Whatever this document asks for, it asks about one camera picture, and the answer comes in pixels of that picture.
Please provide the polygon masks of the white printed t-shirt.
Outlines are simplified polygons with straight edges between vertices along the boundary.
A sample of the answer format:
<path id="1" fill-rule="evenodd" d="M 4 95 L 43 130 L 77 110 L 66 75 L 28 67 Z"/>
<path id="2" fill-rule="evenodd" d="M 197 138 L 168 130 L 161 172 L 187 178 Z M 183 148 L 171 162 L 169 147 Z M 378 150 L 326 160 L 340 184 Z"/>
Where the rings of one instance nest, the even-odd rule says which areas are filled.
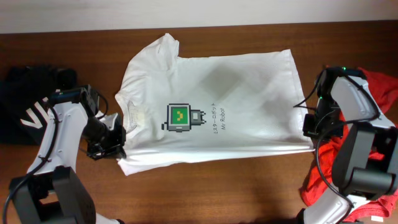
<path id="1" fill-rule="evenodd" d="M 123 112 L 126 175 L 178 163 L 313 151 L 290 50 L 183 58 L 165 34 L 127 65 L 115 99 Z"/>

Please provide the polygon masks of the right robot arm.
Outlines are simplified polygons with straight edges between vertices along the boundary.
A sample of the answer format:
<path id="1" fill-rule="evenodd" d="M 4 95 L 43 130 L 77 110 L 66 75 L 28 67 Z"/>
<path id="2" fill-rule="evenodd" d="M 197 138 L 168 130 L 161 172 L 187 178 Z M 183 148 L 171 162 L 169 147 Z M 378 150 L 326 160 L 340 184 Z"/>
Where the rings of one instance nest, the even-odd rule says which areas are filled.
<path id="1" fill-rule="evenodd" d="M 316 139 L 315 163 L 327 189 L 302 209 L 297 223 L 344 223 L 355 210 L 397 190 L 397 128 L 373 98 L 365 74 L 346 67 L 328 67 L 315 80 L 318 96 L 313 114 L 306 114 L 303 134 Z M 320 146 L 348 134 L 337 153 L 328 181 L 320 164 Z"/>

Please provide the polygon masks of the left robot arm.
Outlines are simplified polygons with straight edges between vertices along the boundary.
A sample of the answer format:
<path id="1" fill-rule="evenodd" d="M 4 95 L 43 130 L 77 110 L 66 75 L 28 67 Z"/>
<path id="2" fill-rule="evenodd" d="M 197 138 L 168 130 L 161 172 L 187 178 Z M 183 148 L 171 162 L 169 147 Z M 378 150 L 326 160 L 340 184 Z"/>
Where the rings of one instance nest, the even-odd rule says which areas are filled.
<path id="1" fill-rule="evenodd" d="M 95 161 L 126 157 L 123 120 L 118 113 L 99 114 L 101 99 L 90 85 L 50 95 L 40 149 L 26 175 L 11 180 L 3 223 L 10 204 L 21 223 L 122 223 L 96 211 L 75 171 L 81 139 L 87 142 L 85 154 Z"/>

